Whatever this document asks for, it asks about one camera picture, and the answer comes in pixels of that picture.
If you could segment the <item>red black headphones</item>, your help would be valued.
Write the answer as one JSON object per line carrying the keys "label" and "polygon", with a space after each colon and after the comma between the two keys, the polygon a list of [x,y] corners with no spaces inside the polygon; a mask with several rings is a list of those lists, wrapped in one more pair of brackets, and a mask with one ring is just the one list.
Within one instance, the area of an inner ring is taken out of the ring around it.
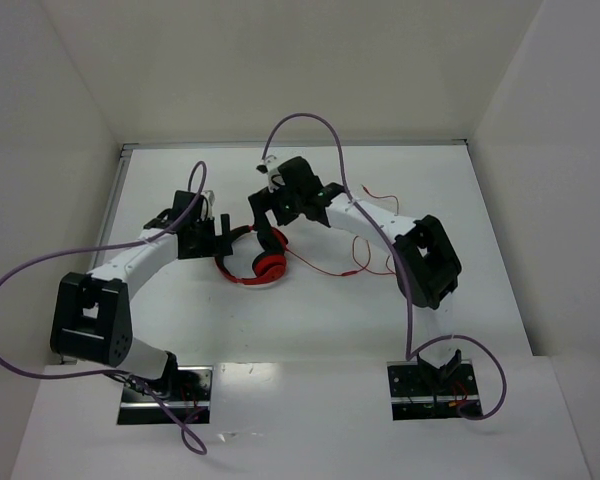
{"label": "red black headphones", "polygon": [[225,266],[224,256],[214,259],[225,279],[234,284],[260,286],[274,283],[284,276],[287,269],[287,237],[279,229],[272,227],[268,232],[258,232],[257,240],[263,251],[252,262],[253,277],[236,277]]}

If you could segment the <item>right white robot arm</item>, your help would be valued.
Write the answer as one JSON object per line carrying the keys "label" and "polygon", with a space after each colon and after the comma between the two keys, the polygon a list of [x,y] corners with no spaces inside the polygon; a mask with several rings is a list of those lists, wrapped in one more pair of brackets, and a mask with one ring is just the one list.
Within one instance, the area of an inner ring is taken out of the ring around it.
{"label": "right white robot arm", "polygon": [[450,316],[452,294],[462,266],[441,223],[432,216],[400,216],[353,195],[345,179],[323,183],[309,162],[296,156],[270,156],[257,170],[267,185],[248,197],[253,227],[267,248],[283,245],[278,228],[299,217],[351,233],[384,250],[394,264],[396,283],[405,298],[405,357],[418,365],[418,379],[428,393],[439,395],[453,380],[461,353],[445,349],[428,359],[414,348],[415,315],[423,313],[437,334]]}

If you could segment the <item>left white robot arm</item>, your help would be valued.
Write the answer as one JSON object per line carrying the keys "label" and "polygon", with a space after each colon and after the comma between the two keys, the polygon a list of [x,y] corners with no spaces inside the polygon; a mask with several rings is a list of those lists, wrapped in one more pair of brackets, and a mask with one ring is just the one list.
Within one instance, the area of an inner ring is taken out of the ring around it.
{"label": "left white robot arm", "polygon": [[171,208],[144,225],[140,237],[108,262],[60,281],[51,336],[59,355],[121,370],[157,397],[175,395],[186,376],[176,356],[136,338],[131,300],[163,267],[177,261],[231,254],[230,216],[216,229],[213,193],[178,190]]}

